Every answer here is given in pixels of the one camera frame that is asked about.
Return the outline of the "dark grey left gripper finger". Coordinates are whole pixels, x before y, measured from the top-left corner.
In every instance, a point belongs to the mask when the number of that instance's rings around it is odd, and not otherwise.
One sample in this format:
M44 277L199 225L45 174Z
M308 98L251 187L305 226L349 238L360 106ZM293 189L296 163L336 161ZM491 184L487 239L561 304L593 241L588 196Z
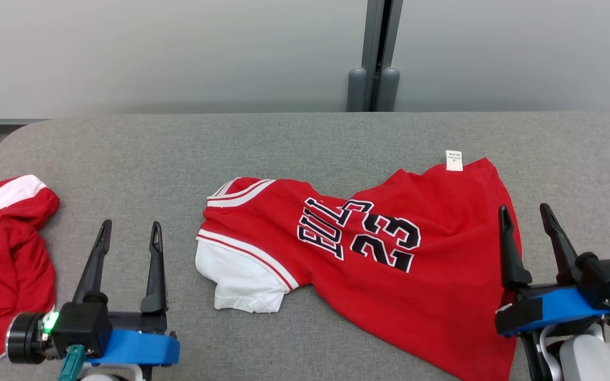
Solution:
M149 253L150 265L146 294L140 304L140 311L143 314L164 314L168 309L168 301L163 260L162 225L158 221L152 223Z
M111 244L112 220L104 220L99 229L87 263L78 282L72 302L83 302L89 295L100 293L103 263Z

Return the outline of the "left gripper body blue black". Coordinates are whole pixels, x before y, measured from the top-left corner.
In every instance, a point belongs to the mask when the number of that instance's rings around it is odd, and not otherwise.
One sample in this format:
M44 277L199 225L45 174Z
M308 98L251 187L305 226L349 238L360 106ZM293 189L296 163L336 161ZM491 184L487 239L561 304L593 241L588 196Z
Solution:
M166 333L166 313L143 314L112 311L108 313L112 335L99 358L87 364L135 364L174 366L180 362L180 342L176 333Z

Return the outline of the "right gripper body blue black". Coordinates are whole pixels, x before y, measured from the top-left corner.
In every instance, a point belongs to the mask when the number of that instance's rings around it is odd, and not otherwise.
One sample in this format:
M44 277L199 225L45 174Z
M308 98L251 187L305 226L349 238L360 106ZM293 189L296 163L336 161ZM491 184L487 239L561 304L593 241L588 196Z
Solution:
M610 315L610 307L591 306L574 285L532 285L512 291L498 286L496 296L500 302L495 328L504 337Z

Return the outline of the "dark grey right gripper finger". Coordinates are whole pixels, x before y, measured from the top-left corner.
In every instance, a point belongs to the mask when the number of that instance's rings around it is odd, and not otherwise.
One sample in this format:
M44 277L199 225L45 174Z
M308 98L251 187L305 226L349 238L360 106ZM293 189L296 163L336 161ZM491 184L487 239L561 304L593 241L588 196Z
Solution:
M557 283L564 286L576 284L582 276L581 270L576 266L578 254L549 204L540 204L540 215L545 234L550 237L552 243L558 270Z
M498 218L502 287L506 290L525 288L532 283L532 275L525 269L522 263L515 240L515 224L506 205L502 205L499 208Z

